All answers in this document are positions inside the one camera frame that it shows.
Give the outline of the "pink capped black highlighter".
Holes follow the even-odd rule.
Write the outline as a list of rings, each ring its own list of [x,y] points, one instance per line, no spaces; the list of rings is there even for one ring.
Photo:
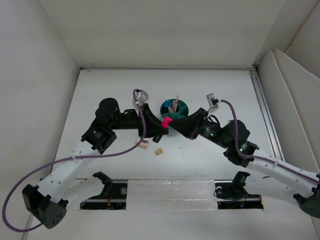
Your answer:
[[[173,120],[168,117],[168,116],[165,116],[163,121],[161,122],[161,126],[168,129],[170,126],[169,126],[169,123],[171,123]]]

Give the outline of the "pink white mini stapler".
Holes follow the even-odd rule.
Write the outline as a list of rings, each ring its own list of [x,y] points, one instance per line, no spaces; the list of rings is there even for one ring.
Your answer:
[[[149,147],[149,141],[144,139],[142,140],[139,145],[138,145],[139,148],[142,148],[142,149],[147,149]]]

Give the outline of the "yellow eraser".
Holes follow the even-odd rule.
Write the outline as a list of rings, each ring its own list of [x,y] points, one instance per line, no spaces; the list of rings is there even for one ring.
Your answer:
[[[160,155],[160,154],[162,154],[163,153],[163,150],[161,149],[161,148],[159,148],[159,149],[157,149],[156,151],[155,151],[155,154],[156,155]]]

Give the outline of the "red translucent pen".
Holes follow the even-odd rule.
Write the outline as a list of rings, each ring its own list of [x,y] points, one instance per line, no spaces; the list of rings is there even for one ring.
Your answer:
[[[175,112],[177,112],[177,107],[178,107],[178,102],[179,102],[179,95],[176,96],[176,99],[175,99],[174,102],[176,102],[176,111]]]

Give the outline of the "blue capped black highlighter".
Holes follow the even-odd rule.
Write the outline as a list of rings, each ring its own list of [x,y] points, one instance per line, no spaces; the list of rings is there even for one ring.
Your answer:
[[[169,100],[165,100],[163,103],[163,107],[168,108],[170,106],[170,101]]]

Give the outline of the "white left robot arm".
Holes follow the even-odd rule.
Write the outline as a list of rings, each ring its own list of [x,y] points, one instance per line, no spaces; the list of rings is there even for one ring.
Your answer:
[[[103,99],[95,111],[95,118],[82,135],[73,153],[57,161],[58,167],[35,186],[22,190],[26,209],[47,229],[57,226],[67,211],[85,200],[112,195],[113,181],[103,172],[93,174],[74,187],[71,183],[93,162],[105,156],[105,151],[116,140],[116,130],[137,130],[141,141],[151,138],[158,142],[169,133],[171,118],[159,120],[150,110],[146,99],[135,99],[134,109],[120,111],[114,98]]]

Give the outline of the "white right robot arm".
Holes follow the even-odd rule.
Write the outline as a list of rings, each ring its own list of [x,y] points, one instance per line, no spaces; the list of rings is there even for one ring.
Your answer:
[[[236,174],[230,186],[238,198],[265,195],[292,203],[314,218],[320,217],[320,175],[268,155],[248,141],[250,132],[240,120],[221,127],[215,116],[208,116],[200,108],[168,125],[190,140],[201,136],[222,147],[231,163],[246,169]]]

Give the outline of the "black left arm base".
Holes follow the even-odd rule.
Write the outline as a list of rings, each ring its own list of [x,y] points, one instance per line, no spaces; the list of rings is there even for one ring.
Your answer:
[[[127,205],[128,180],[112,180],[101,171],[96,172],[93,176],[100,179],[104,187],[100,194],[83,201],[80,204],[80,209],[125,210]]]

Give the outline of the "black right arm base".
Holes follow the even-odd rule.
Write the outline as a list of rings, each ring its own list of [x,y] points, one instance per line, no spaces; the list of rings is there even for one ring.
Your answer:
[[[258,194],[249,194],[244,189],[249,176],[248,172],[239,171],[232,180],[214,182],[213,196],[217,198],[219,210],[264,209],[262,197]]]

